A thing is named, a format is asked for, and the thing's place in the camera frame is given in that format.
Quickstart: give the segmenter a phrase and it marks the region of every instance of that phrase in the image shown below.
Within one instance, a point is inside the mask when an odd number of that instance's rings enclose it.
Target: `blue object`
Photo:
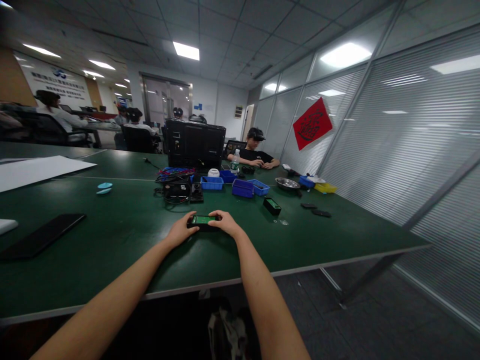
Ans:
[[[220,177],[223,179],[225,184],[231,184],[237,178],[237,175],[232,173],[230,170],[220,171]]]
[[[203,190],[222,190],[224,180],[221,177],[202,176],[200,184]]]
[[[111,187],[109,187],[107,189],[104,189],[104,190],[100,190],[100,191],[97,192],[97,195],[108,194],[110,192],[110,190],[112,190]]]
[[[100,185],[97,186],[99,189],[108,189],[111,188],[113,184],[111,182],[102,182]]]
[[[265,196],[269,193],[270,186],[265,185],[263,182],[260,182],[257,179],[247,181],[253,184],[253,192],[255,193],[255,195]]]
[[[248,181],[235,179],[231,187],[231,193],[244,198],[254,197],[254,184]]]
[[[305,185],[307,188],[313,188],[315,183],[307,179],[308,176],[300,176],[299,183]]]

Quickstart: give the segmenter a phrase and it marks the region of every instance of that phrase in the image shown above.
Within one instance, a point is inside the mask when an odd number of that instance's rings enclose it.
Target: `computer monitor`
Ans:
[[[165,126],[169,167],[221,168],[225,127],[177,119]]]

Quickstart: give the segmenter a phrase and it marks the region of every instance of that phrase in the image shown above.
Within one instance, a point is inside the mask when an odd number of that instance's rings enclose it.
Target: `red decoration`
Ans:
[[[298,150],[302,150],[333,128],[324,101],[319,98],[293,124]]]

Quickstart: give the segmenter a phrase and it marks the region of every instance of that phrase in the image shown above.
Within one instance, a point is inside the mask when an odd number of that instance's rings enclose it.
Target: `floor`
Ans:
[[[372,265],[331,267],[346,289]],[[312,359],[480,359],[480,339],[467,332],[392,270],[342,310],[320,270],[275,278]],[[233,311],[247,304],[242,285],[211,290]]]

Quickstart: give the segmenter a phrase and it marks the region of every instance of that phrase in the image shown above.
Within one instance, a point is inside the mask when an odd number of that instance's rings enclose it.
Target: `water bottle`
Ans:
[[[233,174],[237,174],[239,172],[239,164],[240,164],[240,149],[235,149],[235,155],[233,155],[233,159],[231,160],[231,164],[230,164],[230,171]]]

